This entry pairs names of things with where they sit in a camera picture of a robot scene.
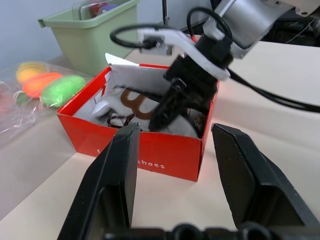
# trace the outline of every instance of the gray wall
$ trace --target gray wall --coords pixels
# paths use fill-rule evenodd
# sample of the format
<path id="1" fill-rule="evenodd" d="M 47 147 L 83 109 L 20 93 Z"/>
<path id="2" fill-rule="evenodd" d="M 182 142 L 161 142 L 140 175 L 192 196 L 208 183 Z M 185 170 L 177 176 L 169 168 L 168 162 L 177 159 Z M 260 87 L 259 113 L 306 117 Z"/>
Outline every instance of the gray wall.
<path id="1" fill-rule="evenodd" d="M 24 61 L 49 61 L 62 54 L 49 28 L 40 28 L 37 19 L 71 8 L 75 0 L 5 0 L 0 14 L 0 69 Z M 167 0 L 170 25 L 186 27 L 188 11 L 210 6 L 209 0 Z M 161 0 L 140 0 L 138 21 L 162 21 Z M 205 16 L 195 14 L 197 22 Z"/>

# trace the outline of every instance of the white table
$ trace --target white table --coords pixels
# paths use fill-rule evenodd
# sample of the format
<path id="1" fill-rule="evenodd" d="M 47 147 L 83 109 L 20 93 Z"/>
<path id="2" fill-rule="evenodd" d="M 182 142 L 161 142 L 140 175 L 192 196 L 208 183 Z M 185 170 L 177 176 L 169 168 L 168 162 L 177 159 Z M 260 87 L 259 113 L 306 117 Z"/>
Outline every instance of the white table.
<path id="1" fill-rule="evenodd" d="M 136 63 L 169 65 L 174 58 L 142 56 L 134 51 L 127 59 Z M 269 91 L 320 105 L 319 65 L 318 48 L 260 42 L 244 60 L 235 61 L 232 69 Z M 37 156 L 48 156 L 49 161 L 60 161 L 61 165 L 72 153 L 72 148 L 57 118 L 52 116 L 47 121 L 41 123 L 42 128 L 39 124 L 31 130 L 34 132 L 15 139 L 0 151 L 1 156 L 5 152 L 10 162 L 22 154 L 14 152 L 15 147 L 22 149 L 24 158 L 30 163 Z M 318 219 L 319 121 L 318 114 L 278 106 L 231 80 L 221 83 L 212 118 L 212 122 L 235 126 L 250 134 L 260 150 L 287 175 Z M 29 153 L 34 149 L 30 149 L 29 143 L 24 142 L 27 146 L 23 146 L 20 140 L 27 139 L 26 136 L 42 139 L 41 146 L 36 147 L 38 154 L 32 158 Z M 61 154 L 56 144 L 62 145 L 67 154 Z M 46 174 L 50 171 L 53 174 L 47 175 L 42 184 L 39 181 L 44 176 L 37 177 L 40 186 L 0 221 L 0 239 L 57 238 L 82 177 L 94 158 L 76 153 L 56 171 L 55 167 L 47 167 L 47 159 L 46 165 L 34 164 L 32 171 L 28 170 L 28 176 L 34 175 L 30 177 L 34 178 L 43 169 Z M 132 226 L 169 230 L 180 222 L 189 222 L 199 228 L 235 228 L 221 186 L 211 134 L 197 183 L 138 170 Z"/>

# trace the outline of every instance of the colorful toy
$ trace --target colorful toy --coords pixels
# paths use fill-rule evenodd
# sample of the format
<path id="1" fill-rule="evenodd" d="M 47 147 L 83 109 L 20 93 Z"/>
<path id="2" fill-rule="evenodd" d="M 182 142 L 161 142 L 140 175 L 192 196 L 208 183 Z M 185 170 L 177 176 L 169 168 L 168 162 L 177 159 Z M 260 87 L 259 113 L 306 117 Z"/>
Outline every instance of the colorful toy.
<path id="1" fill-rule="evenodd" d="M 44 105 L 61 107 L 76 95 L 84 86 L 86 80 L 78 75 L 64 76 L 44 88 L 41 101 Z"/>
<path id="2" fill-rule="evenodd" d="M 63 75 L 58 72 L 46 72 L 38 74 L 22 85 L 22 90 L 31 98 L 39 98 L 43 89 L 53 81 L 62 78 Z"/>
<path id="3" fill-rule="evenodd" d="M 33 78 L 39 74 L 43 74 L 46 72 L 46 66 L 41 62 L 25 62 L 21 64 L 16 71 L 15 77 L 16 80 L 23 84 L 30 78 Z"/>

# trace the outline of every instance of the green plastic bin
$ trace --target green plastic bin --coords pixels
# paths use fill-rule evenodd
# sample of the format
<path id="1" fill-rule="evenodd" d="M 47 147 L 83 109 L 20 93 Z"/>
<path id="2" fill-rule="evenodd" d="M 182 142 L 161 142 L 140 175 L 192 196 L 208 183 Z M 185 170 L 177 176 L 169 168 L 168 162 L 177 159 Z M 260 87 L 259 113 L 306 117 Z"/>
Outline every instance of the green plastic bin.
<path id="1" fill-rule="evenodd" d="M 132 49 L 121 47 L 110 40 L 110 32 L 137 23 L 137 4 L 140 0 L 120 0 L 118 7 L 88 20 L 74 20 L 72 9 L 39 19 L 42 28 L 51 28 L 64 56 L 75 70 L 96 76 L 107 65 L 105 53 L 120 58 Z M 119 35 L 129 41 L 137 39 L 137 31 Z"/>

